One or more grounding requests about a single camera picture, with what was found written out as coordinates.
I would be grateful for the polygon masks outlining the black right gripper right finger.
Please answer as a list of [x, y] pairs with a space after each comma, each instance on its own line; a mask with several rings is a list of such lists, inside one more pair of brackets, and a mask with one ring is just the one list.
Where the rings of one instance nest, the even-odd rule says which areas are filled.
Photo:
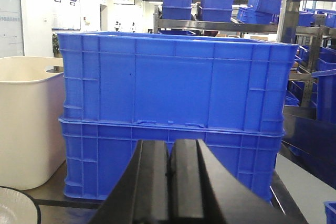
[[170, 167], [171, 223], [306, 223], [254, 194], [201, 139], [178, 139]]

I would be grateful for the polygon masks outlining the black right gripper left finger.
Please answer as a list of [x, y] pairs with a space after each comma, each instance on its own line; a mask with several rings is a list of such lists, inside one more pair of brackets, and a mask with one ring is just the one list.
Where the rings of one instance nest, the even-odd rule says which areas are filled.
[[125, 172], [90, 223], [169, 223], [168, 152], [139, 140]]

